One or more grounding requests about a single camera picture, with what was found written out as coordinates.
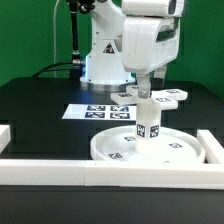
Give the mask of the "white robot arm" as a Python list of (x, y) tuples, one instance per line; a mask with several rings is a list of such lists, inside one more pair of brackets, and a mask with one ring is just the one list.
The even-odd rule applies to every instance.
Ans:
[(151, 95), (150, 74), (164, 77), (176, 59), (185, 0), (95, 0), (92, 46), (81, 83), (117, 91), (136, 82), (138, 96)]

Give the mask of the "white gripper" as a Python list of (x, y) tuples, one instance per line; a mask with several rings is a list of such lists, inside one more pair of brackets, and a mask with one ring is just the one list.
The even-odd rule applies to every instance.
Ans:
[[(122, 62), (126, 71), (164, 79), (165, 64), (177, 57), (184, 0), (122, 0), (126, 15)], [(148, 75), (137, 75), (138, 97), (150, 97)]]

